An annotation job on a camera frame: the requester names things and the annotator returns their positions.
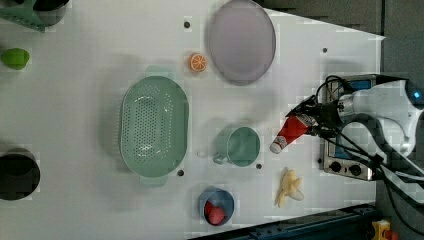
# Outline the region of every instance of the mug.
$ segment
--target mug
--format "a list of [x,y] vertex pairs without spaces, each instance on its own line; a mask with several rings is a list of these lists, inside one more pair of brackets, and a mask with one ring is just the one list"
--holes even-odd
[[252,164],[260,150],[259,136],[249,127],[224,128],[219,133],[216,144],[218,153],[213,161],[217,164],[229,162],[238,167]]

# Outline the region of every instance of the green colander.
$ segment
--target green colander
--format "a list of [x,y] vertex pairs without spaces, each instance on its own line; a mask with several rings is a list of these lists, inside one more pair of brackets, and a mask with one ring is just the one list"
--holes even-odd
[[187,150],[189,105],[168,69],[151,66],[122,105],[120,150],[148,186],[162,186]]

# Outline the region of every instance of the screw hole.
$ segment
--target screw hole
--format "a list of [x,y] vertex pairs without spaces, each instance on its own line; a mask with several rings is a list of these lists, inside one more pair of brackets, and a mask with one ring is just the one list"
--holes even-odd
[[191,24],[187,21],[184,22],[184,27],[185,28],[190,28]]

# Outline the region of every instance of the knob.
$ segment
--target knob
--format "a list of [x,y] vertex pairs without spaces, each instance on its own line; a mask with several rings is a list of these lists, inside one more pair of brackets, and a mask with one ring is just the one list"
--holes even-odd
[[357,177],[361,174],[362,170],[359,165],[353,165],[349,168],[349,171],[352,173],[353,176]]
[[340,171],[340,169],[342,169],[342,165],[340,165],[340,163],[339,163],[339,162],[333,162],[333,163],[330,165],[330,168],[331,168],[331,170],[333,170],[333,172],[339,172],[339,171]]

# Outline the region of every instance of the green lime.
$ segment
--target green lime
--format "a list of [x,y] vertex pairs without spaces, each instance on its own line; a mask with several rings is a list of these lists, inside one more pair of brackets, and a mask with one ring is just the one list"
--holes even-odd
[[15,70],[21,70],[29,61],[29,53],[20,48],[12,48],[3,52],[1,60],[6,66]]

